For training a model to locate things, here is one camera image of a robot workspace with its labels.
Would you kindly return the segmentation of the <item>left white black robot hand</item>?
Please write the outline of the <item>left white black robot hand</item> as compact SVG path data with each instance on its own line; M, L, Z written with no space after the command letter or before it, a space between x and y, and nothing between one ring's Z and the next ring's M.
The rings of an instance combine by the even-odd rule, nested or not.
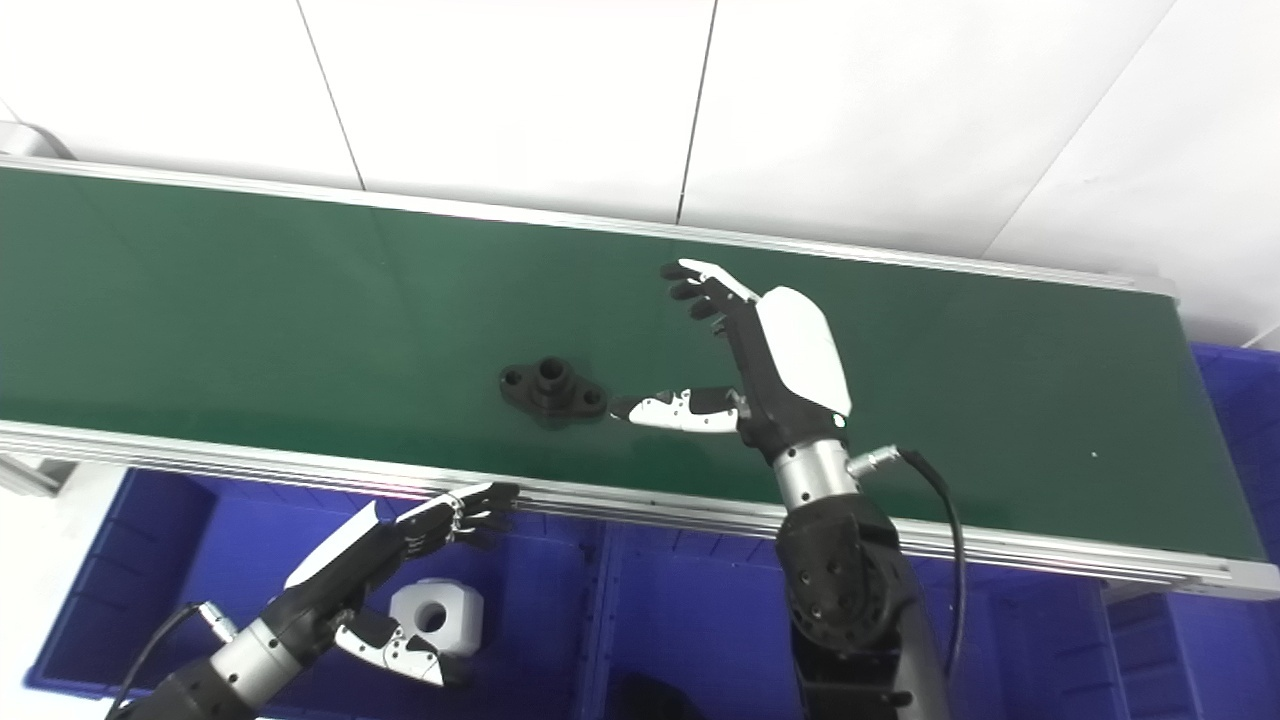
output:
M520 486L488 482L430 498L390 521L371 502L315 548L260 615L271 638L306 670L339 647L429 685L465 685L466 660L416 639L366 602L401 566L453 543L483 550L509 529Z

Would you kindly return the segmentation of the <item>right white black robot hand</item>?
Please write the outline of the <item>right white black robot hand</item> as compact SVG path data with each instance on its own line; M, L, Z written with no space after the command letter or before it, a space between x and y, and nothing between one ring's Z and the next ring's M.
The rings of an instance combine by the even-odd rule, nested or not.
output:
M730 345L736 387L664 389L611 401L611 418L700 434L736 433L772 464L791 448L841 439L852 401L824 313L778 286L756 293L724 268L681 258L663 265L669 296L710 319Z

